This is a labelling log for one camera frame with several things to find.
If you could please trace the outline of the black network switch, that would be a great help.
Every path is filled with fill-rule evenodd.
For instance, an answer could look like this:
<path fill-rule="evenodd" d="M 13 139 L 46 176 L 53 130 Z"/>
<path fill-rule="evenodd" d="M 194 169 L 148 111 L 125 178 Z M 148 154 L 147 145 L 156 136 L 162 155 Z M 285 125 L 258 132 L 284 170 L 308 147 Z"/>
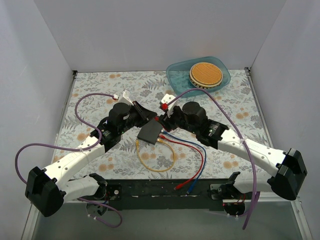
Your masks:
<path fill-rule="evenodd" d="M 162 129 L 162 125 L 155 119 L 152 119 L 140 129 L 137 138 L 149 144 L 155 145 Z"/>

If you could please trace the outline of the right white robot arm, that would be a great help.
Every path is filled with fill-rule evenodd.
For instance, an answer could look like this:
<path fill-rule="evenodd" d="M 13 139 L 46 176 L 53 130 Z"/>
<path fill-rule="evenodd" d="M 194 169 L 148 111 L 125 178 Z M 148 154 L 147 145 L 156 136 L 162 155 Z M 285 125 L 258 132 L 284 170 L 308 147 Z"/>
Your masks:
<path fill-rule="evenodd" d="M 263 172 L 252 175 L 233 172 L 225 184 L 214 190 L 222 199 L 237 199 L 251 193 L 273 192 L 279 197 L 293 201 L 307 176 L 302 154 L 293 148 L 285 152 L 274 149 L 250 139 L 243 139 L 227 125 L 208 119 L 206 111 L 197 102 L 191 101 L 179 107 L 161 101 L 164 114 L 159 117 L 165 130 L 177 128 L 195 134 L 196 139 L 207 147 L 231 153 L 244 160 L 253 160 L 255 166 Z"/>

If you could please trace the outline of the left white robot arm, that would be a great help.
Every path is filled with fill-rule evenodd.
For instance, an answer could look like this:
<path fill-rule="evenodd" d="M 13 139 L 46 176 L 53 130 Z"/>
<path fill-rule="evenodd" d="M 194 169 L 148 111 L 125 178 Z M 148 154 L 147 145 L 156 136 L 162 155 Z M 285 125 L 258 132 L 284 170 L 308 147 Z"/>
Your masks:
<path fill-rule="evenodd" d="M 75 152 L 43 169 L 36 166 L 30 170 L 25 196 L 44 217 L 52 216 L 70 200 L 84 196 L 103 199 L 107 193 L 107 182 L 103 177 L 91 173 L 73 180 L 73 176 L 119 143 L 122 134 L 133 127 L 143 127 L 156 116 L 156 112 L 136 101 L 131 105 L 116 103 Z"/>

